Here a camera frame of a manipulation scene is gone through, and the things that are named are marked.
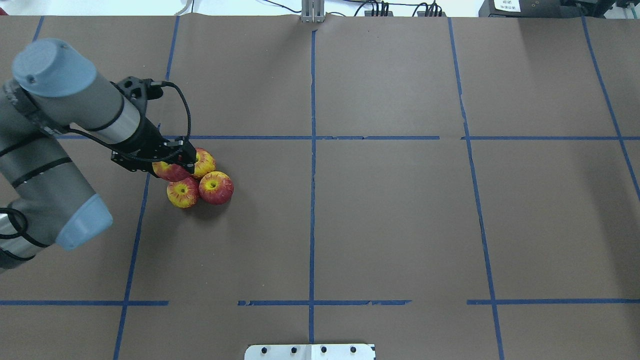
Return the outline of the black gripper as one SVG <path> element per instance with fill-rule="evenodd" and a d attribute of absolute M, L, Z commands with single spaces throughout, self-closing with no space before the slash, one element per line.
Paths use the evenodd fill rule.
<path fill-rule="evenodd" d="M 195 172 L 198 162 L 197 151 L 189 140 L 184 136 L 167 139 L 150 120 L 143 120 L 130 139 L 114 144 L 110 160 L 133 173 L 153 174 L 153 163 L 159 161 L 180 166 L 188 173 Z"/>

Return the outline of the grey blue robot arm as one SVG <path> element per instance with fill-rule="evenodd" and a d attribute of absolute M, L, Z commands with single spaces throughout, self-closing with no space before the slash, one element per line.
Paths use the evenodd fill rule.
<path fill-rule="evenodd" d="M 164 137 L 147 118 L 147 103 L 173 82 L 128 76 L 112 82 L 70 44 L 33 41 L 14 57 L 1 86 L 1 174 L 18 198 L 1 208 L 1 271 L 20 267 L 57 245 L 87 243 L 114 222 L 103 199 L 62 148 L 74 133 L 110 150 L 124 169 L 160 177 L 153 166 L 192 175 L 197 151 L 191 130 Z"/>

